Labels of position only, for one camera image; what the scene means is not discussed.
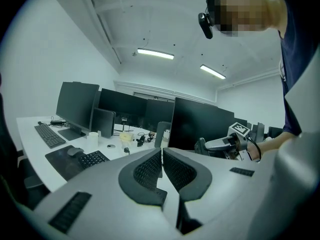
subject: mouse pad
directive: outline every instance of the mouse pad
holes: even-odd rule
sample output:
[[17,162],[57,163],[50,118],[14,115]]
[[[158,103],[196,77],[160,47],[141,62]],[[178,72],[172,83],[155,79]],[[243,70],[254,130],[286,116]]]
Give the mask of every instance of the mouse pad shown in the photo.
[[83,156],[84,153],[79,152],[74,156],[67,154],[68,150],[74,146],[66,146],[64,148],[46,154],[45,157],[53,168],[66,180],[72,179],[74,176],[81,173],[84,169],[78,162],[78,158]]

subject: computer monitor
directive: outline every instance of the computer monitor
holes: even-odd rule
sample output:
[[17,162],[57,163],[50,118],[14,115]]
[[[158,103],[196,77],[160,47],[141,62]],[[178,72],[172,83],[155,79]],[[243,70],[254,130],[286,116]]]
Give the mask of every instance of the computer monitor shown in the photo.
[[102,89],[99,101],[99,109],[114,111],[127,115],[144,117],[147,100],[122,92]]
[[278,137],[280,134],[283,133],[283,129],[282,128],[277,128],[277,127],[269,127],[269,131],[268,131],[268,137],[271,137],[271,138],[276,138]]
[[85,136],[81,130],[91,131],[93,109],[98,105],[98,89],[97,84],[62,83],[56,114],[70,123],[69,129],[58,131],[68,141]]
[[206,142],[226,137],[235,114],[216,106],[176,98],[169,148],[195,150],[199,138]]
[[265,135],[265,125],[258,122],[257,130],[256,130],[256,136],[255,136],[255,142],[260,143],[264,141],[264,135]]
[[156,132],[159,122],[171,123],[174,107],[174,102],[148,99],[143,120],[143,129]]
[[132,126],[132,127],[142,127],[144,124],[144,117],[141,115],[135,115],[135,114],[128,114],[128,113],[122,113],[122,112],[115,112],[115,124],[122,125],[123,124],[123,118],[126,119],[126,122],[124,123],[126,126]]
[[234,118],[235,123],[239,123],[240,125],[246,127],[247,126],[247,120],[239,119],[239,118]]
[[251,123],[249,123],[249,122],[247,122],[247,123],[246,123],[246,127],[247,127],[247,128],[249,128],[249,129],[251,130],[251,129],[252,129],[252,124],[251,124]]

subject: black keyboard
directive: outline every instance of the black keyboard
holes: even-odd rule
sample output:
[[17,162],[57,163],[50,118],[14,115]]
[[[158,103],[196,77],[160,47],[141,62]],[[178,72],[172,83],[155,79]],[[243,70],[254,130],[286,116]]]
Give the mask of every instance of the black keyboard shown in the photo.
[[83,155],[78,158],[78,161],[82,165],[84,169],[94,166],[96,164],[100,164],[105,161],[109,161],[108,158],[105,157],[100,151],[95,151],[90,154]]
[[49,146],[50,149],[55,148],[66,141],[50,129],[48,125],[41,124],[34,127],[43,141]]

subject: ceiling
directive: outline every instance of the ceiling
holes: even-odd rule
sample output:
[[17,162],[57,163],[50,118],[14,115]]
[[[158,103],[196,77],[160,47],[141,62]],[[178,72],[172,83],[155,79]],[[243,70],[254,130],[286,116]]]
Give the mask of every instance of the ceiling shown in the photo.
[[[210,82],[215,88],[275,72],[280,59],[276,30],[226,37],[214,30],[206,39],[198,13],[206,0],[91,0],[110,45],[124,65],[135,65],[146,74],[167,74]],[[174,54],[167,60],[137,53],[137,48]],[[206,66],[222,73],[225,80],[200,69]]]

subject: desk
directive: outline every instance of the desk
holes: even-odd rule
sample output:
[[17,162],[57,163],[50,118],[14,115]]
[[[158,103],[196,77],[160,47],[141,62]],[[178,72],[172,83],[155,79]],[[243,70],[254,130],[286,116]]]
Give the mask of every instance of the desk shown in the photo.
[[[66,129],[66,127],[50,127],[55,133],[57,133],[61,138],[63,138],[66,143],[59,145],[54,148],[49,148],[47,144],[42,140],[40,135],[35,129],[38,122],[49,124],[51,121],[50,116],[40,116],[40,117],[21,117],[17,118],[18,131],[21,138],[22,149],[24,154],[28,157],[33,169],[39,176],[43,184],[51,191],[54,192],[58,188],[66,184],[66,180],[52,167],[47,158],[46,154],[53,151],[59,150],[61,148],[67,147],[69,145],[75,148],[83,149],[85,154],[94,152],[96,150],[90,150],[87,147],[87,137],[77,138],[71,141],[64,139],[59,133],[59,130]],[[123,126],[116,124],[114,126],[115,130],[122,130]],[[138,133],[148,134],[150,131],[130,127],[131,133],[134,134],[135,139],[139,139]],[[108,148],[107,145],[115,145],[115,148]],[[101,151],[108,159],[114,160],[128,154],[124,152],[124,148],[128,147],[130,150],[130,156],[134,153],[145,151],[148,149],[153,149],[155,147],[155,142],[144,143],[143,146],[137,147],[137,142],[127,142],[122,141],[119,136],[112,136],[111,138],[99,137],[98,140],[98,150]],[[163,212],[167,219],[175,225],[178,214],[178,204],[179,204],[179,194],[169,181],[164,170],[162,170],[163,178],[159,178],[157,182],[157,187],[159,189],[168,192],[166,201],[164,203]]]

